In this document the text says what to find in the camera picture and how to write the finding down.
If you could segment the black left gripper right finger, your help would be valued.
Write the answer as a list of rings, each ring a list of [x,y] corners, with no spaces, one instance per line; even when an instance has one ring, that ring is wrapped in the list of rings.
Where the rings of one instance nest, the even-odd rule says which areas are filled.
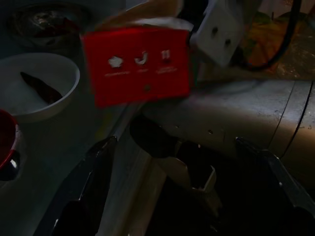
[[[235,139],[252,236],[313,236],[315,202],[281,160],[244,138]]]

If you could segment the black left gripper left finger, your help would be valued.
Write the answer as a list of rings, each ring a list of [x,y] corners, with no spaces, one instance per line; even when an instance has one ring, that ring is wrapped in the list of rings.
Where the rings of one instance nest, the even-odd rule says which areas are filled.
[[[34,235],[94,236],[108,196],[118,139],[95,143],[62,181]]]

